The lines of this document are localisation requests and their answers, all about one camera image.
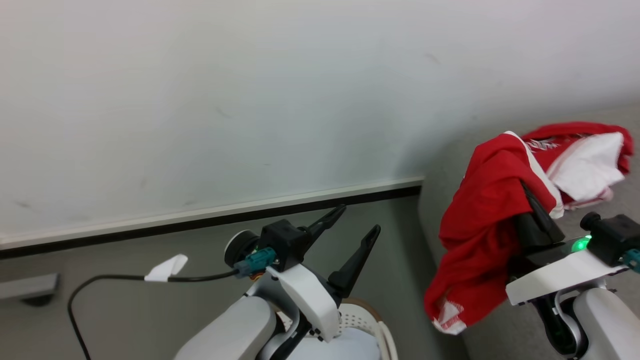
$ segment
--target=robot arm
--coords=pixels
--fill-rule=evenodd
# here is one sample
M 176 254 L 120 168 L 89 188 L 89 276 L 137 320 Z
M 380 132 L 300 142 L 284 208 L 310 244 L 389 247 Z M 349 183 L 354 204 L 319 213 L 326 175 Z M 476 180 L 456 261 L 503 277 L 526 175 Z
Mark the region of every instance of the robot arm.
M 349 296 L 380 234 L 374 226 L 338 271 L 324 279 L 303 265 L 304 255 L 322 232 L 343 214 L 335 208 L 308 227 L 280 220 L 258 236 L 243 231 L 225 249 L 225 262 L 240 276 L 258 277 L 235 304 L 178 352 L 175 360 L 284 360 L 309 332 L 329 342 L 339 330 L 338 307 Z M 268 266 L 256 265 L 266 254 Z M 285 331 L 275 309 L 292 320 Z
M 624 215 L 590 213 L 580 225 L 591 234 L 562 241 L 564 234 L 527 196 L 534 211 L 515 219 L 522 253 L 509 264 L 511 304 L 533 304 L 549 342 L 567 359 L 637 359 L 640 320 L 607 290 L 605 278 L 640 272 L 640 225 Z

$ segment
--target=black baseboard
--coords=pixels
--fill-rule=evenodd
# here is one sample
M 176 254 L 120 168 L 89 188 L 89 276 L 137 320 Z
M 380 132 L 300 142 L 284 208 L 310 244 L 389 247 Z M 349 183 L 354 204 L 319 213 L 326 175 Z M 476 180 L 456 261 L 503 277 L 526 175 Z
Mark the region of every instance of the black baseboard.
M 135 238 L 144 238 L 147 236 L 176 233 L 178 231 L 200 229 L 203 227 L 231 224 L 234 222 L 243 222 L 243 221 L 249 221 L 249 220 L 256 220 L 260 218 L 280 217 L 280 216 L 290 215 L 294 213 L 302 213 L 305 211 L 334 208 L 335 206 L 338 206 L 340 204 L 354 205 L 354 204 L 361 204 L 364 202 L 395 199 L 398 197 L 414 196 L 414 195 L 418 195 L 419 193 L 420 193 L 420 187 L 412 186 L 409 188 L 387 190 L 384 192 L 368 193 L 363 195 L 341 197 L 338 199 L 308 202 L 305 204 L 282 206 L 280 208 L 273 208 L 273 209 L 249 211 L 249 212 L 240 213 L 240 214 L 223 215 L 220 217 L 185 221 L 185 222 L 179 222 L 176 224 L 146 227 L 144 229 L 121 231 L 119 233 L 87 236 L 85 238 L 56 241 L 52 243 L 30 245 L 25 247 L 17 247 L 15 249 L 6 249 L 6 250 L 0 251 L 0 259 L 18 258 L 21 256 L 43 254 L 46 252 L 68 250 L 76 247 L 111 243 L 115 241 L 129 240 L 129 239 L 135 239 Z

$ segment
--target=white tape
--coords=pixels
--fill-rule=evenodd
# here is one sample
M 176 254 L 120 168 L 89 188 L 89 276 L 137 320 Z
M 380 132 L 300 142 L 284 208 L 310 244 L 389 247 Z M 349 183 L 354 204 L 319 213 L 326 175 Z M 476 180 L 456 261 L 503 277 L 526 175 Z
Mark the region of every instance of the white tape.
M 172 257 L 151 269 L 151 272 L 145 276 L 145 281 L 167 282 L 169 276 L 177 275 L 180 270 L 182 270 L 182 267 L 187 263 L 188 259 L 189 258 L 182 254 Z

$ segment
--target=teal connector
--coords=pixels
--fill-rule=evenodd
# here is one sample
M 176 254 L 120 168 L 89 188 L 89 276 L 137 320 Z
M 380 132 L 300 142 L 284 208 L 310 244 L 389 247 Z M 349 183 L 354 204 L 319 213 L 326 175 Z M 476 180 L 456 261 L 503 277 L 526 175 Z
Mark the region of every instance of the teal connector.
M 264 271 L 274 261 L 276 261 L 276 252 L 272 248 L 258 250 L 234 264 L 234 268 L 238 269 L 236 277 L 247 277 L 255 272 Z
M 622 262 L 631 270 L 640 274 L 640 250 L 631 249 L 622 257 Z

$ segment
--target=white wall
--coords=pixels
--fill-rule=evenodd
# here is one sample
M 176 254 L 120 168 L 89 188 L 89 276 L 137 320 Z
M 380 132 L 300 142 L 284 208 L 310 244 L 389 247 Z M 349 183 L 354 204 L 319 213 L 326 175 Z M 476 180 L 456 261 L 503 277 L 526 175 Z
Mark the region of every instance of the white wall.
M 416 176 L 462 127 L 633 101 L 632 0 L 4 0 L 0 232 Z

